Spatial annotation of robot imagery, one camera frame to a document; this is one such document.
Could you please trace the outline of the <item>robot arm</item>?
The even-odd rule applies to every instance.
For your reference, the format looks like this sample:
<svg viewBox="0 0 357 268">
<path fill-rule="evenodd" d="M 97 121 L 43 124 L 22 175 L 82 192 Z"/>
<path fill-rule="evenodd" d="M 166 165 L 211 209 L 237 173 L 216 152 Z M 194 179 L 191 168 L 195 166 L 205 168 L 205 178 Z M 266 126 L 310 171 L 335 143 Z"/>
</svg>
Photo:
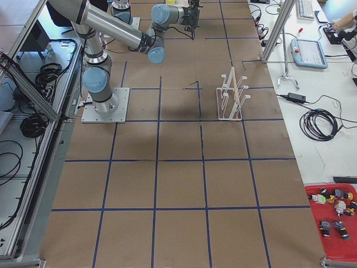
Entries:
<svg viewBox="0 0 357 268">
<path fill-rule="evenodd" d="M 129 0 L 108 1 L 112 16 L 120 19 L 124 23 L 131 25 L 133 21 L 131 13 L 131 4 Z"/>
<path fill-rule="evenodd" d="M 162 63 L 166 57 L 164 33 L 174 24 L 184 25 L 185 31 L 194 39 L 198 27 L 200 2 L 189 1 L 186 7 L 156 4 L 151 9 L 152 22 L 146 32 L 132 26 L 129 1 L 113 1 L 110 12 L 102 10 L 89 1 L 50 1 L 59 14 L 71 21 L 80 39 L 88 67 L 83 82 L 93 100 L 97 112 L 117 109 L 119 99 L 110 87 L 112 61 L 104 52 L 100 34 L 127 45 L 135 52 L 146 54 L 151 63 Z"/>
</svg>

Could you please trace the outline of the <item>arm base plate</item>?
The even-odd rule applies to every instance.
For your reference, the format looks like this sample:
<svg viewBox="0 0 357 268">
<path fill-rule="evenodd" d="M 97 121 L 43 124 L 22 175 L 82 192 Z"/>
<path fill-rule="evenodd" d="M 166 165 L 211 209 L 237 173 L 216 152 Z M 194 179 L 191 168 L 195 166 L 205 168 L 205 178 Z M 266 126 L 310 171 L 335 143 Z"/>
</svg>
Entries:
<svg viewBox="0 0 357 268">
<path fill-rule="evenodd" d="M 129 102 L 130 88 L 112 88 L 112 97 L 107 102 L 93 101 L 88 94 L 81 117 L 82 123 L 125 123 Z"/>
</svg>

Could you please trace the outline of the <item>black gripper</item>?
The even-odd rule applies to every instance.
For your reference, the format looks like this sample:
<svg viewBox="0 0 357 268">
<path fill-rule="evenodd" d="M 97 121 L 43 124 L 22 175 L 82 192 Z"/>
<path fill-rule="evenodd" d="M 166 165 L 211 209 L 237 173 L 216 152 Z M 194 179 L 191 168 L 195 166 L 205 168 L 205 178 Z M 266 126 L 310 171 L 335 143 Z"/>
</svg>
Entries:
<svg viewBox="0 0 357 268">
<path fill-rule="evenodd" d="M 184 7 L 182 24 L 186 30 L 190 30 L 191 39 L 195 39 L 195 29 L 199 27 L 200 5 Z"/>
</svg>

